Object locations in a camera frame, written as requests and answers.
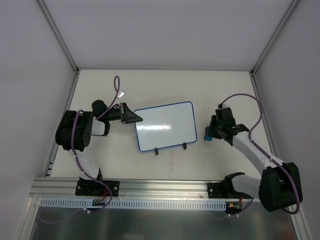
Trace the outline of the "blue whiteboard eraser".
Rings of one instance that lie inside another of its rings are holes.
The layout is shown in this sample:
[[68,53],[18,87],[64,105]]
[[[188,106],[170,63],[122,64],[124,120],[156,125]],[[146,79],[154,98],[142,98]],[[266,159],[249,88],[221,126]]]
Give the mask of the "blue whiteboard eraser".
[[206,126],[205,127],[205,135],[204,135],[204,139],[206,141],[211,141],[213,138],[209,135],[209,129],[210,127],[209,126]]

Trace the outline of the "blue framed whiteboard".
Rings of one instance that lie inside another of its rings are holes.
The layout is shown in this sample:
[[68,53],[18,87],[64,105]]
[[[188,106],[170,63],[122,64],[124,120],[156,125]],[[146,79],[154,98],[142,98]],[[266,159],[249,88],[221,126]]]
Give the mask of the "blue framed whiteboard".
[[193,144],[198,140],[194,105],[191,101],[176,102],[133,111],[143,121],[135,123],[140,152]]

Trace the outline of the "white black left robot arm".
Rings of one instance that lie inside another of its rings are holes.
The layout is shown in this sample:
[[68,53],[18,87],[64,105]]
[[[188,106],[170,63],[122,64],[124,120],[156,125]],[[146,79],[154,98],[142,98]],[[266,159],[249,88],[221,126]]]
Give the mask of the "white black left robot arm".
[[108,108],[102,100],[95,100],[91,111],[65,111],[55,133],[55,142],[74,158],[80,171],[75,195],[85,197],[117,197],[119,181],[104,180],[101,169],[86,150],[91,137],[106,137],[111,121],[133,124],[143,118],[129,109],[125,102]]

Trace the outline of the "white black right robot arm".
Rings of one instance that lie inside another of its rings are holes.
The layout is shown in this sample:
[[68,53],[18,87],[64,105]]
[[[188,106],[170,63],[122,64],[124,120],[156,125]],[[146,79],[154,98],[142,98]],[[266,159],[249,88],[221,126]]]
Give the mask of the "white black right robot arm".
[[285,163],[259,146],[252,132],[244,124],[237,124],[230,107],[219,107],[205,129],[205,140],[224,140],[241,152],[256,168],[260,178],[253,178],[243,172],[226,175],[215,189],[230,198],[247,194],[259,199],[268,212],[283,210],[295,215],[303,201],[298,167]]

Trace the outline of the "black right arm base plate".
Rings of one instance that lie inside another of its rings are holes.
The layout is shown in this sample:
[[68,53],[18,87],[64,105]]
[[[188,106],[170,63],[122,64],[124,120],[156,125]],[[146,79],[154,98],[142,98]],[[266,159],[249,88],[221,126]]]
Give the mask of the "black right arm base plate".
[[237,192],[232,187],[225,186],[222,182],[209,182],[207,196],[209,199],[251,199],[252,197],[243,192]]

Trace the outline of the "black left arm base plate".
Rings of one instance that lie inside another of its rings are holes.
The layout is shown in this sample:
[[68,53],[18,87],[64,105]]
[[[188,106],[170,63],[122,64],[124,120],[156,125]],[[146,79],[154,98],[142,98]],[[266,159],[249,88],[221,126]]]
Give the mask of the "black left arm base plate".
[[[103,180],[103,183],[110,188],[110,191],[112,192],[113,197],[119,196],[119,189],[120,189],[119,181]],[[105,192],[105,190],[106,190],[106,187],[100,183],[97,183],[96,181],[80,178],[77,181],[75,195],[85,196],[85,197],[101,197]]]

